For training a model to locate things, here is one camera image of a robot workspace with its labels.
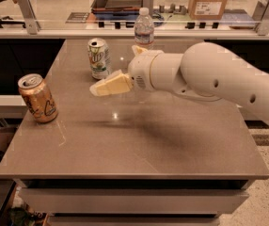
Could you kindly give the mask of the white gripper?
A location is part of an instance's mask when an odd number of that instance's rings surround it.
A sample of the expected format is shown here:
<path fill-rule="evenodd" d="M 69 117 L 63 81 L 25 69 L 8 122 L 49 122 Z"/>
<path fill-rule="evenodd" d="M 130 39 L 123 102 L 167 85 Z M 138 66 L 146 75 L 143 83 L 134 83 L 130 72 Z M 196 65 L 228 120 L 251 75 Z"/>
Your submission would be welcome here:
<path fill-rule="evenodd" d="M 117 70 L 89 88 L 94 96 L 107 96 L 129 92 L 133 85 L 137 89 L 154 91 L 150 70 L 154 59 L 163 53 L 161 50 L 147 50 L 133 45 L 134 58 L 128 65 L 128 73 Z"/>

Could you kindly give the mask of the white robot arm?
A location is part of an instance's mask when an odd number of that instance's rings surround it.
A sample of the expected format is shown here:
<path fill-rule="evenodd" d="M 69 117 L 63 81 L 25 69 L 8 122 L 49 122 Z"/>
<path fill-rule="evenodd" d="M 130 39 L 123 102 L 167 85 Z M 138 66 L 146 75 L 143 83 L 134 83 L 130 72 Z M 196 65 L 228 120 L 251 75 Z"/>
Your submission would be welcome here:
<path fill-rule="evenodd" d="M 167 91 L 201 102 L 231 101 L 269 125 L 269 73 L 232 51 L 210 42 L 192 45 L 182 54 L 133 47 L 128 72 L 115 71 L 92 85 L 95 96 L 121 94 L 133 88 Z"/>

